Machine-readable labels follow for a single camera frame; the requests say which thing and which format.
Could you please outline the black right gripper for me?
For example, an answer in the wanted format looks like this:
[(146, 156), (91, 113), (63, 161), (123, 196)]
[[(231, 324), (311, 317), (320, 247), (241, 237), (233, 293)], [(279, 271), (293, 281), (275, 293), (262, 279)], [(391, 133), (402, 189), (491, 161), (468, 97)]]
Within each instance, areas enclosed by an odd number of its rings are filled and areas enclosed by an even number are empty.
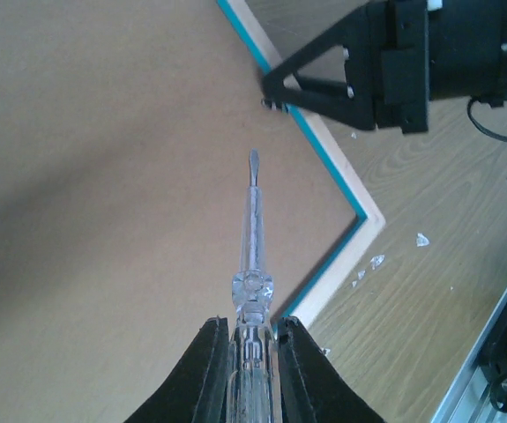
[[(342, 50), (343, 80), (301, 70)], [(374, 1), (359, 6), (262, 77), (266, 99), (358, 130), (429, 129), (429, 103), (507, 102), (507, 1)]]

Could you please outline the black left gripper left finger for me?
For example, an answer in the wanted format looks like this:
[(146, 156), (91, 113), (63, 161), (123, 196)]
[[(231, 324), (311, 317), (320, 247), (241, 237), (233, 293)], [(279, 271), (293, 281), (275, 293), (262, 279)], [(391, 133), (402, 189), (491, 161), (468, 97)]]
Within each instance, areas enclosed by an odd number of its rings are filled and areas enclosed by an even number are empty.
[(205, 321), (162, 385), (128, 422), (221, 422), (226, 417), (227, 318)]

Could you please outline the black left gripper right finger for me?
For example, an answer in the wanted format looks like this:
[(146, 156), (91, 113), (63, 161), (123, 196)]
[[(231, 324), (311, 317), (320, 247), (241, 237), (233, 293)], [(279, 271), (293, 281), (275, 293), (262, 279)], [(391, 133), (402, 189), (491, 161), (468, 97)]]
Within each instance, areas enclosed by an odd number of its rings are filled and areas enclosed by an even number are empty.
[(285, 422), (379, 422), (381, 416), (342, 379), (302, 322), (278, 321), (278, 362)]

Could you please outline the clear handled screwdriver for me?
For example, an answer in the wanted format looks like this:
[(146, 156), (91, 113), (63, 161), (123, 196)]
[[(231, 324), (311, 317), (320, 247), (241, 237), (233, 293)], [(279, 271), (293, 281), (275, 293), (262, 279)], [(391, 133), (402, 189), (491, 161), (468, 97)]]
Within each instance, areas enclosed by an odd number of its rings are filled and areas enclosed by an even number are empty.
[(242, 222), (239, 271), (232, 280), (235, 330), (230, 339), (227, 422), (279, 422), (280, 379), (270, 319), (274, 284), (265, 265), (260, 159), (249, 155), (249, 186)]

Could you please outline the turquoise picture frame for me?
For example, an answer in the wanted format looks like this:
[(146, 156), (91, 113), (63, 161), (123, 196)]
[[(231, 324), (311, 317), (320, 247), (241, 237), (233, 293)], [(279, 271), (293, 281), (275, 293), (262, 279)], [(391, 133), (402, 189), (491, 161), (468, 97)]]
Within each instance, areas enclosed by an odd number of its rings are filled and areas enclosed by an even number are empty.
[(233, 317), (249, 154), (280, 307), (355, 222), (214, 1), (0, 1), (0, 422), (121, 422)]

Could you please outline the white debris shard right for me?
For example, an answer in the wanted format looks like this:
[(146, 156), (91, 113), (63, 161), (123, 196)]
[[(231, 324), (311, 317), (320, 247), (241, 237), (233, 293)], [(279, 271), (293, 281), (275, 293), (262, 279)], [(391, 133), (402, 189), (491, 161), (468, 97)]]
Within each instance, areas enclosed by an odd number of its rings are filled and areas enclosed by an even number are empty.
[(418, 233), (415, 238), (415, 244), (417, 248), (427, 247), (430, 244), (430, 240), (425, 234)]

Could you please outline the aluminium front rail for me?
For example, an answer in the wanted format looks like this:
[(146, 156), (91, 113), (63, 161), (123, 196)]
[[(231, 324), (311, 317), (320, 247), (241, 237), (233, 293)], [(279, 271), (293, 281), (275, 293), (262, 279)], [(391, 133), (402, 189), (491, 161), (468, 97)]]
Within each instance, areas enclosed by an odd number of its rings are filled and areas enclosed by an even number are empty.
[(433, 422), (507, 422), (507, 287)]

